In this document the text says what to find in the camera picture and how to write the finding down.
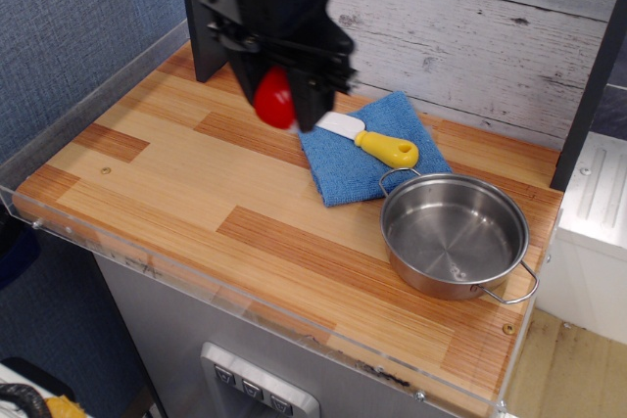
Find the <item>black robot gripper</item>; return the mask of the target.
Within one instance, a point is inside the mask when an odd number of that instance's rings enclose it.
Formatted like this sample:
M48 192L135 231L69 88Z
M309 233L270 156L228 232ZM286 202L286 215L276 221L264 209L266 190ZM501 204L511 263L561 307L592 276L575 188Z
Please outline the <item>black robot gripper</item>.
M333 109L335 91L351 90L355 43L327 13L329 0L200 0L209 29L251 106L272 66L287 71L301 132Z

